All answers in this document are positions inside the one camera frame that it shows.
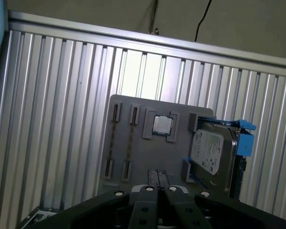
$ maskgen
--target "black mount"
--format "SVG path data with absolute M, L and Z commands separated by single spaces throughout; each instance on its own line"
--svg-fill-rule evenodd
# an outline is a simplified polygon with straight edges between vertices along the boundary
M 286 220 L 206 189 L 134 186 L 131 194 L 109 191 L 29 229 L 84 228 L 284 228 Z

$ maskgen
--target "blue plastic bracket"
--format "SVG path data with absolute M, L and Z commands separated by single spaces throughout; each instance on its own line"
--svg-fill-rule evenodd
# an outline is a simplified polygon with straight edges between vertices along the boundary
M 213 118 L 204 118 L 204 117 L 200 117 L 199 119 L 202 121 L 240 128 L 241 131 L 238 134 L 236 154 L 240 156 L 251 156 L 253 150 L 254 135 L 252 135 L 246 130 L 256 130 L 255 125 L 243 119 L 239 119 L 236 121 L 225 121 L 225 120 L 217 120 Z

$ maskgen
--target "metal frame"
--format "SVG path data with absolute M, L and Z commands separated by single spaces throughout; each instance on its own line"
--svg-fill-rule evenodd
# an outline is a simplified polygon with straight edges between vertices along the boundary
M 286 76 L 286 59 L 10 11 L 10 29 Z

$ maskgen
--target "blue tab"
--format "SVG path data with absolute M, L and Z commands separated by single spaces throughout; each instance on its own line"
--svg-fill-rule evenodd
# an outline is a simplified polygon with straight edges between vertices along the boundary
M 236 154 L 240 156 L 251 156 L 253 143 L 254 136 L 252 134 L 240 134 L 238 137 Z
M 242 129 L 247 129 L 247 130 L 256 130 L 256 126 L 253 125 L 252 123 L 250 122 L 247 122 L 246 120 L 244 119 L 239 119 L 235 122 L 238 122 L 239 123 L 239 127 L 242 128 Z

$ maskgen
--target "corrugated metal wall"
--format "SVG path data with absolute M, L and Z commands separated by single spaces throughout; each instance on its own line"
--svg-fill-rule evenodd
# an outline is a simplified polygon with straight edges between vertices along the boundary
M 84 32 L 11 28 L 0 62 L 0 229 L 36 206 L 68 208 L 96 194 L 112 94 L 253 122 L 241 200 L 286 219 L 286 77 Z

